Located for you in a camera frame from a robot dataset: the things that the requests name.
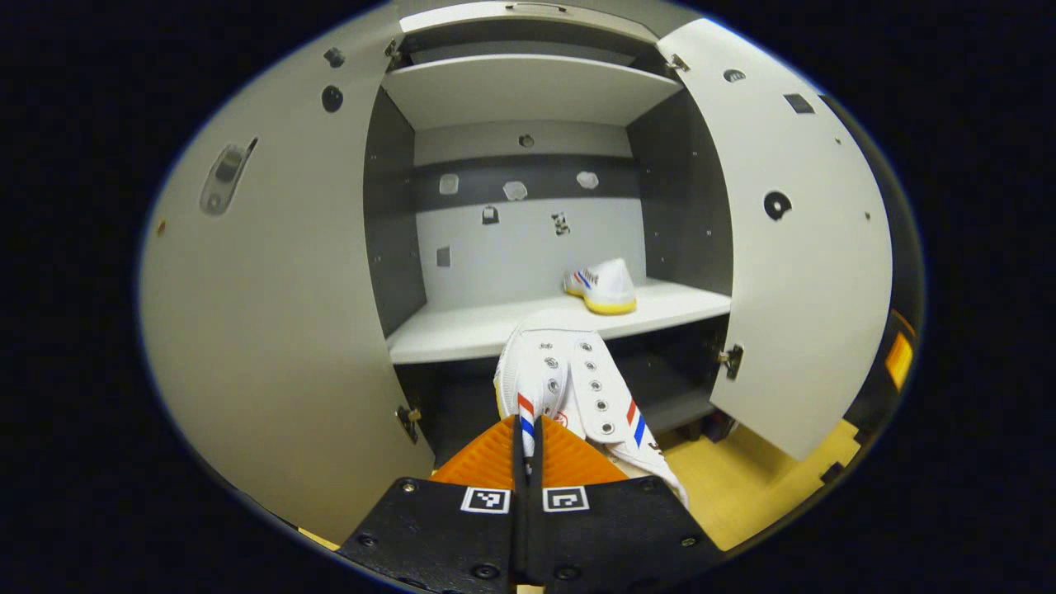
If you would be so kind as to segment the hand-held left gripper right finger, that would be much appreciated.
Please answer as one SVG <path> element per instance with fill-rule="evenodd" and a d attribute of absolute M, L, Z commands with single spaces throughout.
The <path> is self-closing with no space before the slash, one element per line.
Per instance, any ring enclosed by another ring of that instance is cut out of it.
<path fill-rule="evenodd" d="M 533 430 L 527 583 L 546 593 L 661 593 L 724 563 L 727 553 L 657 476 L 547 488 L 566 430 L 549 417 Z"/>

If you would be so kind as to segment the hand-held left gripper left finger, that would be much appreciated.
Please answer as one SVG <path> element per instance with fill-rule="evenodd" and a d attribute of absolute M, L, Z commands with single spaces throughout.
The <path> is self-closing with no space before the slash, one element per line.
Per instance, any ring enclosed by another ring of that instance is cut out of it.
<path fill-rule="evenodd" d="M 527 490 L 522 432 L 521 419 L 512 415 L 474 442 L 497 445 L 509 488 L 484 488 L 479 478 L 463 483 L 399 478 L 339 546 L 339 555 L 408 592 L 516 592 Z"/>

